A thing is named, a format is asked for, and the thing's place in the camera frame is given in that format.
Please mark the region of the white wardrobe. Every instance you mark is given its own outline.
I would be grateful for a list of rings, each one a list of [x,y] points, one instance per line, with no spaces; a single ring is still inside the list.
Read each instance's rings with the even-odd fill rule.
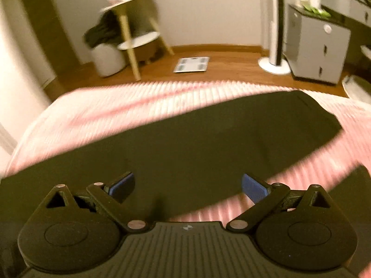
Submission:
[[[19,0],[1,0],[1,148],[12,154],[26,128],[50,104],[11,29]]]

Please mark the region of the white bathroom scale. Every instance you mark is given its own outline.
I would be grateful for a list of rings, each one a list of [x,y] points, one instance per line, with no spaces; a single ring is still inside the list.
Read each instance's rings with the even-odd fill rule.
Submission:
[[[209,57],[180,58],[174,73],[198,73],[207,71]]]

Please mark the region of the dark clothes pile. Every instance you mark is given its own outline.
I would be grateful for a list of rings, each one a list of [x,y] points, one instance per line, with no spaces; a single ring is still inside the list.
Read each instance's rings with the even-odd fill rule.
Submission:
[[[85,44],[94,49],[100,44],[116,44],[123,42],[121,27],[115,13],[106,11],[99,19],[97,25],[93,26],[84,34]]]

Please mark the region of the white tower fan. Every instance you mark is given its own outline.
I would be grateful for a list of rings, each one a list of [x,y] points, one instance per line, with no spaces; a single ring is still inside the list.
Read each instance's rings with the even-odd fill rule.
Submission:
[[[291,72],[283,56],[284,47],[284,0],[260,0],[262,19],[262,57],[259,66],[273,75],[287,75]]]

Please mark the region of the grey drawer cabinet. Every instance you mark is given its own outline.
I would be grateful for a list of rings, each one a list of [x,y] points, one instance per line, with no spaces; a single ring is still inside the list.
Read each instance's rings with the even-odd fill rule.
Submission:
[[[288,7],[287,16],[284,55],[293,76],[336,85],[343,71],[351,31],[294,5]]]

